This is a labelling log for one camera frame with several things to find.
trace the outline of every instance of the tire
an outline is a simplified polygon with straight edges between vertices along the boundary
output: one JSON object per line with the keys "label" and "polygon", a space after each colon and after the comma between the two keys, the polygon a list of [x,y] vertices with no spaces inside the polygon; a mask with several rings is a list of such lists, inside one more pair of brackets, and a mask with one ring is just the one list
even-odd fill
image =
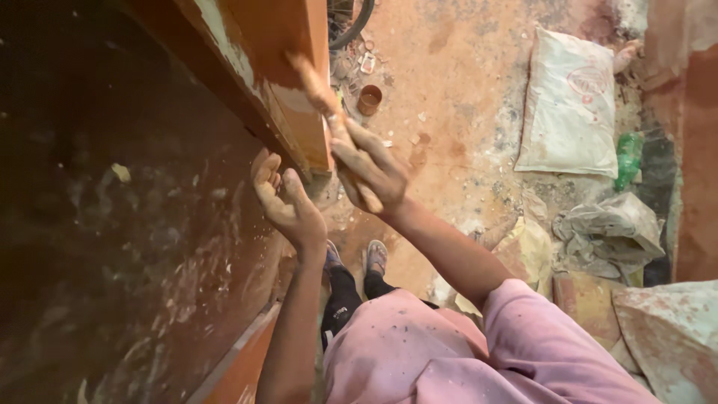
{"label": "tire", "polygon": [[352,40],[354,40],[354,38],[359,35],[359,32],[364,29],[364,26],[366,25],[367,21],[369,21],[369,16],[371,15],[371,12],[373,10],[374,0],[364,0],[364,4],[362,4],[361,6],[361,11],[359,12],[359,15],[354,21],[354,25],[344,31],[343,34],[338,36],[336,40],[330,41],[329,50],[342,49],[343,47],[347,46],[349,42],[352,42]]}

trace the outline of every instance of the person's right hand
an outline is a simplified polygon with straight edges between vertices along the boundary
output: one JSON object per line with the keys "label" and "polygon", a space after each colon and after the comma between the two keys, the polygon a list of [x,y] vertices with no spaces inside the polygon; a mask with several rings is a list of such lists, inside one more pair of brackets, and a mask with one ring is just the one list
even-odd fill
{"label": "person's right hand", "polygon": [[[334,132],[332,126],[334,121],[329,120],[330,130]],[[338,175],[347,197],[354,206],[369,212],[355,183],[350,180],[352,176],[362,178],[384,205],[381,214],[392,214],[404,201],[408,183],[406,166],[384,147],[379,136],[351,119],[347,119],[346,126],[359,150],[354,150],[336,137],[332,138],[330,145],[332,154],[338,160]]]}

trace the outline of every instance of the sleeve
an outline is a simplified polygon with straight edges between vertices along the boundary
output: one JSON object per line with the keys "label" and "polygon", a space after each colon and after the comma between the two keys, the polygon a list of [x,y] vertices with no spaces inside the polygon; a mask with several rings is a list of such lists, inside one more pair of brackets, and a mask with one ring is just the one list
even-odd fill
{"label": "sleeve", "polygon": [[484,307],[489,356],[572,403],[659,403],[556,305],[518,279]]}

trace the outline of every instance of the pink shirt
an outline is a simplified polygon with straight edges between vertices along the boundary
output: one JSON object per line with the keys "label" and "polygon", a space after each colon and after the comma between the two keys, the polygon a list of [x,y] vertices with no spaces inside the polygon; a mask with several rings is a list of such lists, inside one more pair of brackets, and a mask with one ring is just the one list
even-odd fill
{"label": "pink shirt", "polygon": [[362,304],[325,352],[327,403],[659,403],[524,282],[484,312],[486,337],[402,289]]}

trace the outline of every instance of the small orange container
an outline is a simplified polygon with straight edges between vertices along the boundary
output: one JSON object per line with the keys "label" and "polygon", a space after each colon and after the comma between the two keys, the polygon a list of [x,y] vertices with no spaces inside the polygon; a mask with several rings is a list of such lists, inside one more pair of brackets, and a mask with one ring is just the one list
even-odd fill
{"label": "small orange container", "polygon": [[362,115],[374,115],[376,109],[381,104],[382,94],[379,87],[374,85],[364,86],[359,93],[359,101],[357,101],[357,109]]}

